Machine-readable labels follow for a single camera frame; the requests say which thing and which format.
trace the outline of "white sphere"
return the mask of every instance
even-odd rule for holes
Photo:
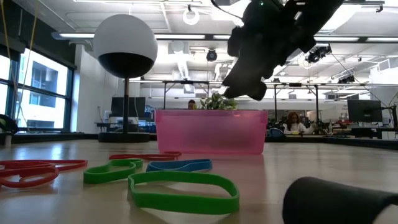
[[[105,19],[95,31],[94,53],[109,73],[120,78],[135,78],[152,68],[157,42],[144,21],[119,14]]]

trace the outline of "green rubber band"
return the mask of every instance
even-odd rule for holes
[[[142,167],[142,159],[115,159],[108,164],[87,169],[83,174],[83,182],[86,184],[102,184],[114,180],[127,178],[136,173],[136,169]],[[129,167],[124,170],[110,171],[111,167]]]
[[[221,215],[239,210],[238,188],[232,181],[218,175],[199,172],[153,171],[130,175],[128,180],[133,201],[138,207],[209,215]],[[231,197],[158,194],[139,192],[135,189],[136,184],[155,181],[217,185],[225,189]]]

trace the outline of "stand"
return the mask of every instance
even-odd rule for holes
[[[99,142],[139,143],[149,142],[149,133],[129,133],[129,79],[124,79],[123,132],[99,133]]]

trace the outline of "rubber band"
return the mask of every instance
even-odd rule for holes
[[[13,175],[19,175],[19,177],[21,178],[26,178],[36,175],[43,175],[43,174],[50,174],[50,175],[42,179],[32,180],[32,181],[14,182],[6,180],[7,177],[11,177]],[[58,177],[58,175],[59,175],[59,170],[54,165],[47,167],[0,170],[0,187],[2,185],[11,188],[35,187],[53,181],[55,178]]]
[[[114,180],[121,180],[134,174],[136,169],[143,165],[142,159],[116,159],[103,166],[87,169],[83,174],[83,182],[86,184],[103,184]],[[129,167],[124,170],[110,171],[111,167]]]
[[[164,154],[118,154],[110,156],[109,159],[138,158],[147,161],[173,161],[177,160],[181,155],[181,152],[165,152]]]
[[[211,170],[213,164],[210,159],[193,159],[187,161],[167,161],[167,162],[150,162],[147,166],[147,172],[151,171],[198,171],[198,170]]]
[[[209,215],[221,215],[239,210],[238,188],[232,181],[218,175],[201,172],[154,171],[130,175],[128,180],[129,190],[137,207]],[[217,185],[225,189],[231,197],[148,193],[140,192],[135,188],[136,184],[157,181]]]
[[[59,164],[71,164],[56,167]],[[12,188],[35,187],[53,181],[58,177],[60,171],[72,170],[87,166],[85,160],[14,160],[0,161],[0,187],[2,185]],[[29,177],[50,174],[39,180],[25,181]],[[19,182],[9,181],[6,178],[19,175]]]
[[[52,165],[71,164],[67,166],[59,166],[59,171],[72,170],[87,166],[86,160],[14,160],[14,161],[0,161],[0,165],[4,169],[24,169],[35,167],[50,167]]]

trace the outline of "red rubber band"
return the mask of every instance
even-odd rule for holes
[[[11,177],[13,175],[19,175],[19,177],[31,177],[35,175],[43,175],[49,174],[50,175],[33,181],[22,181],[22,182],[14,182],[9,181],[4,178]],[[2,185],[11,188],[26,188],[26,187],[35,187],[38,185],[46,184],[48,182],[53,181],[59,175],[59,170],[53,165],[50,167],[35,167],[35,168],[25,168],[25,169],[14,169],[14,170],[0,170],[0,187]]]
[[[85,160],[16,160],[16,161],[0,161],[0,165],[4,166],[4,169],[24,169],[24,168],[39,168],[49,167],[52,165],[59,164],[72,164],[68,166],[57,167],[59,171],[66,171],[77,169],[87,166]]]
[[[109,159],[138,158],[148,161],[173,161],[177,160],[181,155],[181,152],[165,152],[164,154],[118,154],[110,156]]]
[[[59,164],[71,164],[68,166],[56,167]],[[58,177],[60,171],[72,170],[87,166],[85,160],[15,160],[0,161],[0,187],[2,185],[12,188],[35,187],[53,181]],[[33,181],[24,181],[26,177],[50,174],[42,179]],[[6,180],[5,178],[13,175],[19,175],[19,182]]]

